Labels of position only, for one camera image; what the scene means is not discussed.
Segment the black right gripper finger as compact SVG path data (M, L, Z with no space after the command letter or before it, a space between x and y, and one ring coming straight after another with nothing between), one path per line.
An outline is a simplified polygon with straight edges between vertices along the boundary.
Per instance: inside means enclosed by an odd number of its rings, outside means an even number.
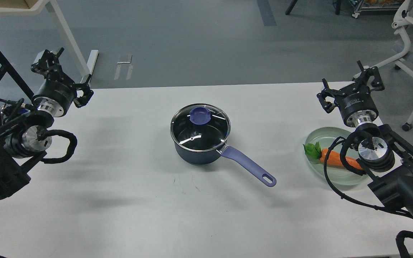
M375 91L383 91L385 85L382 81L379 69L377 66L364 67L361 61L357 61L361 72L360 75L354 80L351 93L353 94L371 94Z
M348 96L348 87L352 85L352 82L349 82L349 84L338 90L331 89L325 78L322 79L322 83L323 88L321 92L317 94L317 98L323 110L326 113L331 113L335 108L339 108L341 114L348 113L344 99Z

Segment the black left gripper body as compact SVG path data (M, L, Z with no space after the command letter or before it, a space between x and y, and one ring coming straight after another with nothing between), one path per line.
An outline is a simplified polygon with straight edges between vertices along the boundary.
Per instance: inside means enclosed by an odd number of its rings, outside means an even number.
M33 106L54 118L65 116L77 93L70 87L53 80L44 80L32 97Z

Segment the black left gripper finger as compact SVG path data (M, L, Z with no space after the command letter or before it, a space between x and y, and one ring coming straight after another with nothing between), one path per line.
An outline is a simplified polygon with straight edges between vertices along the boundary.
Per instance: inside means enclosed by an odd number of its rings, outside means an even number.
M31 65L31 71L42 75L44 79L62 83L66 86L73 84L73 80L66 75L62 70L59 57L64 52L64 48L61 47L58 51L49 51L45 49L39 52L36 56L34 63Z
M73 83L71 84L71 88L76 91L82 92L81 96L77 96L73 99L73 103L77 108L84 107L88 104L92 96L94 95L94 91L90 88L90 80L92 75L87 75L84 82L81 83Z

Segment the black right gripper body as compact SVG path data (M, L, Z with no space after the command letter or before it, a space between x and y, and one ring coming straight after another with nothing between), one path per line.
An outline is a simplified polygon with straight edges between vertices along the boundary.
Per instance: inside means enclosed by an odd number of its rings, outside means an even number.
M377 119L378 110L369 87L343 87L339 91L341 95L337 104L347 127L356 128Z

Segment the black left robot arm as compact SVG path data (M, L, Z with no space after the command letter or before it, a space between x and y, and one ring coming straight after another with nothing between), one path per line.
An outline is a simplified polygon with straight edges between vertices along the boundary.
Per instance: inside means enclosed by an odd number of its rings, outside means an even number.
M77 137L68 131L51 129L54 119L65 116L71 105L85 106L93 96L87 76L75 83L62 69L59 57L64 48L44 50L31 65L44 82L27 104L8 101L0 124L0 200L8 198L30 182L28 172L38 163L58 164L69 160Z

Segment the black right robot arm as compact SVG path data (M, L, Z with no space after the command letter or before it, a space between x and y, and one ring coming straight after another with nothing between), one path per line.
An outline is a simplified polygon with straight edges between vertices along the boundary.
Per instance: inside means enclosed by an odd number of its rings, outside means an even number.
M343 123L355 130L348 137L337 137L326 152L320 153L324 177L330 188L340 198L364 207L413 219L413 146L398 135L388 124L377 125L377 107L372 99L373 91L384 90L377 67L365 68L358 61L360 75L351 84L331 89L323 79L323 90L317 98L326 113L339 109ZM341 145L339 161L341 167L356 174L371 178L369 189L382 206L358 201L341 192L331 182L327 165L331 153ZM413 239L413 232L403 230L395 241L402 258L410 253L405 240Z

